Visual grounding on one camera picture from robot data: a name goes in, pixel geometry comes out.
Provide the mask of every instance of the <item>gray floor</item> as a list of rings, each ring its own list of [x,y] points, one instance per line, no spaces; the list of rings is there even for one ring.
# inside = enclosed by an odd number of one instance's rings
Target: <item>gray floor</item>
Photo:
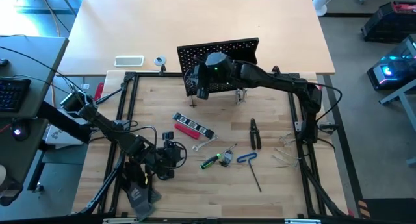
[[[53,8],[66,9],[63,0],[49,1]],[[74,8],[78,8],[81,1],[70,0]],[[358,0],[333,0],[328,4],[328,12],[369,13],[388,1],[400,0],[366,0],[363,5]],[[46,9],[42,0],[14,0],[14,4],[24,9]],[[0,34],[56,36],[55,25],[49,14],[16,14],[13,10],[0,10],[0,16],[8,22],[5,24],[6,27],[0,27]],[[75,17],[68,14],[58,16],[71,29]],[[390,106],[378,104],[378,100],[386,93],[375,92],[365,74],[381,56],[394,48],[394,45],[364,42],[361,39],[360,28],[367,20],[320,18],[336,69],[336,74],[331,79],[333,85],[344,93],[339,108],[359,183],[364,198],[416,197],[416,168],[409,168],[405,163],[405,159],[416,156],[416,134],[400,103]],[[61,32],[63,36],[68,35],[63,27]],[[74,79],[77,84],[91,84],[89,92],[92,94],[98,83],[103,81],[103,77],[87,77],[84,81],[83,78]],[[55,78],[54,82],[60,88],[68,89],[61,78]],[[56,95],[57,103],[65,96],[58,90]],[[324,106],[329,108],[326,97]],[[353,208],[354,202],[342,152],[336,135],[334,136],[347,203],[356,211]],[[86,147],[82,146],[48,154],[46,160],[50,163],[41,178],[46,191],[43,194],[22,193],[15,203],[0,208],[0,219],[70,213],[85,151]]]

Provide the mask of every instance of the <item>wire cutters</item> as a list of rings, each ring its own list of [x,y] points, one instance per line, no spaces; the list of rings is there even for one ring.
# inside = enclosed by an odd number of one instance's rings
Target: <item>wire cutters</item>
[[[256,148],[261,149],[260,131],[255,124],[254,118],[250,120],[250,142],[253,150]]]

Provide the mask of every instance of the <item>black pegboard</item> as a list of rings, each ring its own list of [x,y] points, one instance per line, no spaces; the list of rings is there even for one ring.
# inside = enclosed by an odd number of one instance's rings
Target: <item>black pegboard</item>
[[[187,96],[196,95],[197,88],[192,86],[190,82],[187,83],[187,78],[198,62],[194,60],[194,56],[205,61],[207,55],[213,52],[223,52],[235,60],[245,60],[256,64],[255,50],[259,45],[259,38],[248,38],[241,40],[230,40],[226,42],[213,42],[198,45],[184,45],[177,47],[177,55],[181,65],[183,82],[187,91]],[[232,91],[237,88],[230,84],[210,84],[209,92],[224,92]]]

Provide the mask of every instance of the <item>wooden workbench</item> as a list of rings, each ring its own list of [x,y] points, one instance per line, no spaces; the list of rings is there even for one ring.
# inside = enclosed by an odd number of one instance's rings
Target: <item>wooden workbench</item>
[[[120,87],[124,71],[109,71],[105,80],[103,95]],[[302,75],[316,82],[315,74]],[[124,116],[127,114],[131,87],[127,93]],[[111,97],[99,106],[99,111],[109,119],[116,117],[120,95]],[[289,157],[274,150],[278,147],[293,156],[297,155],[295,143],[284,147],[278,138],[293,132],[292,119],[287,93],[266,88],[248,91],[246,103],[236,106],[234,92],[212,93],[207,101],[194,98],[196,108],[189,107],[181,78],[140,78],[133,119],[140,126],[153,125],[159,133],[158,146],[163,146],[161,135],[174,131],[175,140],[188,149],[185,165],[175,170],[175,178],[161,181],[154,178],[154,188],[162,194],[155,203],[156,211],[152,217],[158,218],[293,218],[298,213],[306,213],[304,190],[300,170],[292,167],[280,168],[281,162],[271,154],[286,160]],[[180,112],[213,129],[219,139],[194,152],[192,146],[199,141],[174,129],[172,115]],[[257,189],[252,172],[247,164],[238,164],[239,155],[251,152],[249,125],[255,118],[259,127],[263,148],[253,161],[253,169],[262,193]],[[138,132],[153,141],[153,131]],[[218,163],[201,170],[199,165],[207,158],[238,143],[234,148],[234,160],[230,167]],[[103,182],[110,143],[98,140],[90,144],[84,163],[81,180],[73,205],[73,211],[80,211],[97,192]],[[339,178],[333,149],[325,143],[315,144],[320,180],[329,196],[346,212],[343,187]],[[312,196],[316,206],[314,190]],[[107,199],[110,206],[112,188]],[[134,216],[125,192],[121,191],[117,214],[128,212]]]
[[[106,75],[116,56],[144,55],[141,68],[180,71],[177,46],[260,39],[261,68],[334,74],[312,0],[84,0],[59,66],[64,75]]]

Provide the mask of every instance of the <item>green screwdriver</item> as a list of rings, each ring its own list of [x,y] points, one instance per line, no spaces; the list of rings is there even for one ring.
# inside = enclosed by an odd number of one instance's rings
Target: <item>green screwdriver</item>
[[[225,153],[228,150],[233,149],[235,146],[237,146],[237,144],[229,147],[228,149],[224,150],[224,152],[222,153],[217,153],[215,156],[213,156],[212,158],[206,160],[205,162],[203,162],[200,167],[201,169],[207,169],[208,167],[212,166],[218,159],[221,158],[222,154]]]

